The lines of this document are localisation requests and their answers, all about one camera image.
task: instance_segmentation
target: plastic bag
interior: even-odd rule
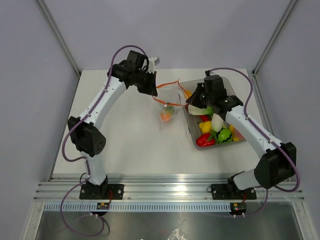
[[[173,230],[167,240],[190,240],[180,228]]]
[[[185,90],[179,80],[161,84],[156,88],[158,96],[153,96],[153,99],[157,102],[161,121],[168,123],[181,108],[188,105],[186,99],[191,96],[191,92]]]

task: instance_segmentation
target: white wall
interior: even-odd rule
[[[300,1],[258,72],[276,135],[297,147],[297,166],[320,236],[320,1]]]
[[[77,78],[33,0],[0,7],[0,235],[17,240],[48,179]]]
[[[79,67],[93,70],[127,44],[159,56],[160,68],[253,68],[289,0],[45,2]]]

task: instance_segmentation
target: robotic arm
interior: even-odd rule
[[[195,92],[186,102],[201,109],[211,107],[215,114],[243,135],[260,158],[255,169],[240,172],[228,179],[226,190],[231,196],[236,197],[241,191],[258,186],[270,189],[294,176],[293,167],[276,146],[280,146],[294,165],[296,147],[291,142],[284,144],[249,114],[246,115],[243,103],[235,95],[227,96],[223,79],[219,75],[210,75],[209,72],[206,75],[204,83],[198,83]]]
[[[67,122],[69,130],[81,119],[85,119],[74,129],[70,137],[76,149],[87,159],[86,168],[90,178],[81,192],[86,192],[86,196],[90,199],[103,198],[108,188],[108,178],[100,154],[107,142],[100,132],[106,115],[129,86],[134,85],[138,92],[156,97],[158,94],[155,67],[159,62],[157,57],[148,58],[131,50],[126,60],[112,66],[110,80],[106,80],[88,108],[79,117],[69,118]]]

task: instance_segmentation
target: transparent tray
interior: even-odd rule
[[[228,96],[236,95],[229,80],[223,76],[222,76],[222,80],[223,80],[224,88],[226,89],[226,94]],[[197,88],[197,84],[203,83],[203,82],[204,82],[204,79],[199,79],[199,80],[181,82],[180,84],[184,89],[189,90],[191,93],[193,93]],[[202,135],[201,129],[199,128],[199,123],[201,123],[202,120],[199,116],[191,115],[185,107],[183,107],[183,113],[185,115],[185,119],[188,124],[188,129],[192,138],[192,142],[198,150],[211,149],[211,148],[216,148],[220,146],[226,146],[226,145],[236,144],[236,143],[241,143],[246,141],[245,139],[242,139],[242,140],[232,141],[232,142],[223,143],[223,144],[215,144],[212,146],[204,146],[204,147],[198,146],[196,143],[196,140]],[[224,122],[224,125],[227,128],[229,128],[229,124],[226,121]]]

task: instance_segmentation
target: yellow bell pepper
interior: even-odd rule
[[[232,133],[232,139],[233,139],[233,141],[239,141],[239,140],[244,139],[244,137],[241,135],[241,133],[238,132],[237,129],[235,129],[234,126],[229,125],[229,130],[230,130],[231,133]]]
[[[199,123],[199,128],[202,131],[202,134],[208,134],[211,132],[211,121],[205,121]]]
[[[190,98],[191,95],[192,95],[192,92],[190,92],[189,90],[183,91],[183,96],[184,96],[185,99]]]

